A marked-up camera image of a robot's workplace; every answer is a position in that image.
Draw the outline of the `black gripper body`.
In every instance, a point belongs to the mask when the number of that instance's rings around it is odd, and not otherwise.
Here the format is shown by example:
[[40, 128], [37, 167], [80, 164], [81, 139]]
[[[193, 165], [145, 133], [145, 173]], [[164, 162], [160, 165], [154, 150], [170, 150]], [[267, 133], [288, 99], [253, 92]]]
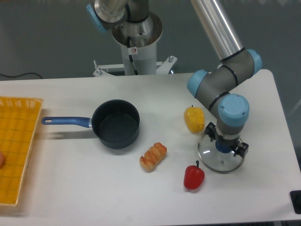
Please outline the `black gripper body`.
[[229, 135], [216, 128], [216, 145], [217, 146], [231, 146], [234, 145], [240, 138], [240, 133]]

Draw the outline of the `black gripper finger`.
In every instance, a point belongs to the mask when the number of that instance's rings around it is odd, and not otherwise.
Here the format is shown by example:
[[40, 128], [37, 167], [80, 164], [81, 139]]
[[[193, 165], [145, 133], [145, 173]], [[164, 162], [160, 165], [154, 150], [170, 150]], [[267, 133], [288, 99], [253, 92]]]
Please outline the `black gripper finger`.
[[205, 128], [204, 134], [209, 136], [211, 142], [216, 140], [216, 125], [210, 122]]
[[230, 146], [230, 149], [234, 152], [233, 156], [245, 157], [248, 152], [249, 145], [247, 143], [242, 142], [241, 140], [237, 140], [233, 145]]

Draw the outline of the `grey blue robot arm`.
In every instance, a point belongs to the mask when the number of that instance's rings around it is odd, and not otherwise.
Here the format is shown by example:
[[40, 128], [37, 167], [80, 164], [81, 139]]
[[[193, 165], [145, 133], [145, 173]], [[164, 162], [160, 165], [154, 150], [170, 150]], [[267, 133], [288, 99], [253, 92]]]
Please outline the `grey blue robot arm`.
[[[216, 118], [205, 133], [220, 152], [244, 157], [248, 145], [240, 132], [248, 119], [248, 101], [231, 91], [262, 67], [260, 55], [245, 49], [218, 0], [194, 0], [192, 5], [215, 49], [220, 66], [196, 71], [187, 82], [189, 92]], [[160, 19], [146, 0], [96, 0], [86, 10], [100, 32], [112, 31], [121, 46], [126, 75], [158, 74], [156, 42], [162, 34]]]

